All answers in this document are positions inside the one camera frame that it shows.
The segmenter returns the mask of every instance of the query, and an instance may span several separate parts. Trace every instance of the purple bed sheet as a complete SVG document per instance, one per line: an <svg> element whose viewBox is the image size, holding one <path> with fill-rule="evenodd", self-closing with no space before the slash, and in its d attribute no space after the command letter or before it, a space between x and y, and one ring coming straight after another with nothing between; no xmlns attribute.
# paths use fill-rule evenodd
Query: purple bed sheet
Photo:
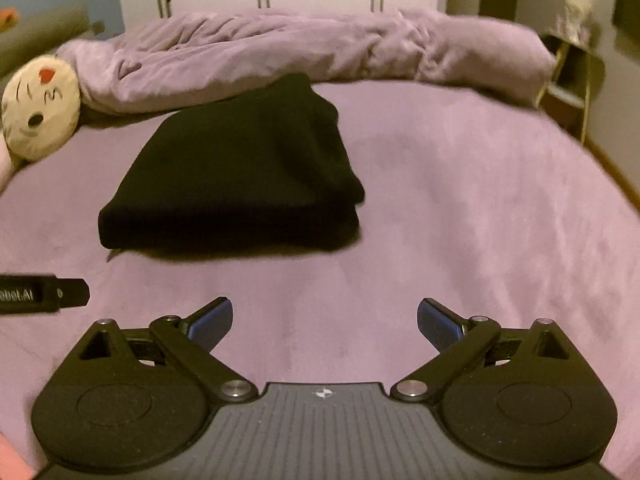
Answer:
<svg viewBox="0 0 640 480"><path fill-rule="evenodd" d="M146 326L217 296L234 302L214 355L265 381L393 382L436 355L416 327L426 296L503 326L551 317L616 400L604 464L640 478L640 221L592 157L549 118L470 89L319 84L367 199L337 253L108 261L100 208L165 116L82 127L0 197L0 272L84 277L85 308L0 319L0 432L43 458L31 403L94 320Z"/></svg>

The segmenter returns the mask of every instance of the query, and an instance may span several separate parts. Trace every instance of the folded black cloth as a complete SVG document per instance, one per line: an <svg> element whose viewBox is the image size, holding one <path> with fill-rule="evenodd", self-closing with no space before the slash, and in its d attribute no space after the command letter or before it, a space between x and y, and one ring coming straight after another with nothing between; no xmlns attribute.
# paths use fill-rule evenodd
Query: folded black cloth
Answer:
<svg viewBox="0 0 640 480"><path fill-rule="evenodd" d="M172 115L100 212L101 243L340 246L358 231L364 189L337 123L300 74Z"/></svg>

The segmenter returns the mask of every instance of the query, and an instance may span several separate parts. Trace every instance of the round yellow pillow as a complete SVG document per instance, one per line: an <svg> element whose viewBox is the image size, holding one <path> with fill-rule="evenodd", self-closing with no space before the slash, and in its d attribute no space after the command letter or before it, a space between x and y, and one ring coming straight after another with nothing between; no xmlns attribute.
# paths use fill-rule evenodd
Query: round yellow pillow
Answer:
<svg viewBox="0 0 640 480"><path fill-rule="evenodd" d="M79 117L78 76L55 56L31 60L4 89L4 138L9 150L25 160L40 160L62 147Z"/></svg>

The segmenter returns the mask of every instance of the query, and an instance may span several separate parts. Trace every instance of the red heart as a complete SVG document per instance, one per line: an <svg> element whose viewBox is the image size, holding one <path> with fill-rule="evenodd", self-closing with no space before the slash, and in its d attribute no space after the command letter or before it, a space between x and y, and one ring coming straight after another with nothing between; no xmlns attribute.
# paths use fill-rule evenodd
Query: red heart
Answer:
<svg viewBox="0 0 640 480"><path fill-rule="evenodd" d="M46 85L51 83L53 76L56 75L56 71L52 68L43 68L40 70L40 84Z"/></svg>

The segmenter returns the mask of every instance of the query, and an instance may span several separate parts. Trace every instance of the silver bolt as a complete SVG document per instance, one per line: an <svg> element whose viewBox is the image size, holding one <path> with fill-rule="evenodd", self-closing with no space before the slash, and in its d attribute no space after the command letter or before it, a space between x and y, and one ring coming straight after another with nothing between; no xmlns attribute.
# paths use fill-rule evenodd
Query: silver bolt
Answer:
<svg viewBox="0 0 640 480"><path fill-rule="evenodd" d="M222 391L224 396L231 397L233 399L241 399L242 397L246 397L251 393L251 384L247 381L243 380L233 380L227 381L222 386L220 386L220 391Z"/></svg>
<svg viewBox="0 0 640 480"><path fill-rule="evenodd" d="M422 381L415 381L409 379L407 381L401 381L396 384L396 390L399 394L405 397L419 397L423 396L429 388Z"/></svg>

